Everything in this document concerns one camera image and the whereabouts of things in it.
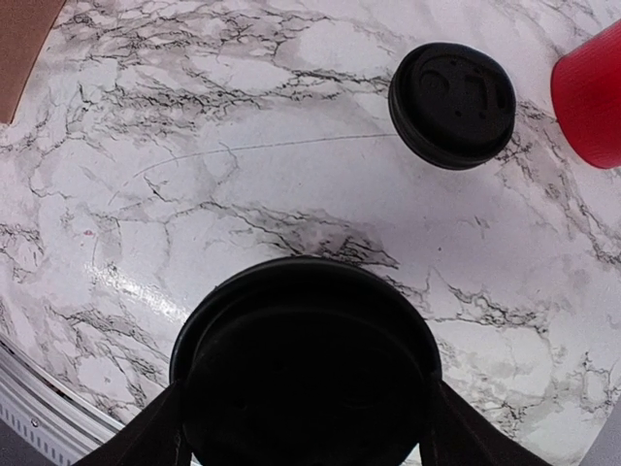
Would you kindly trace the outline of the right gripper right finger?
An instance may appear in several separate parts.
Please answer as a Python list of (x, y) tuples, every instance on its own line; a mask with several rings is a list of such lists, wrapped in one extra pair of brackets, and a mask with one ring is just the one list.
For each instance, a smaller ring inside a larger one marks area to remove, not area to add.
[(424, 465), (546, 466), (494, 427), (437, 375), (422, 380), (425, 420), (419, 443)]

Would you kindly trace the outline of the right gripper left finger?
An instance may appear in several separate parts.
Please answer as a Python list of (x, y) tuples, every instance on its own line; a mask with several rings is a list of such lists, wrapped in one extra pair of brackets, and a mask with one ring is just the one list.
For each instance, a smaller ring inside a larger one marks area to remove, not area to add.
[(191, 450), (182, 432), (182, 382), (174, 382), (107, 443), (75, 466), (184, 466)]

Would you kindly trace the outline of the black plastic cup lid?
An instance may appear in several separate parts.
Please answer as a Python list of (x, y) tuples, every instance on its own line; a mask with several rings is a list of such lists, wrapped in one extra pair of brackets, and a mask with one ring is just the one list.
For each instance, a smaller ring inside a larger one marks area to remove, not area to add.
[(440, 374), (430, 328), (394, 286), (308, 256), (217, 286), (170, 365), (203, 465), (399, 465), (429, 428)]

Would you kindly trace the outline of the brown paper bag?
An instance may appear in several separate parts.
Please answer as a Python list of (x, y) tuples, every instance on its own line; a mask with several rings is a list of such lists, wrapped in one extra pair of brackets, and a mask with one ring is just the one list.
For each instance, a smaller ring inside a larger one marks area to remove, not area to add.
[(11, 123), (65, 0), (1, 0), (1, 122)]

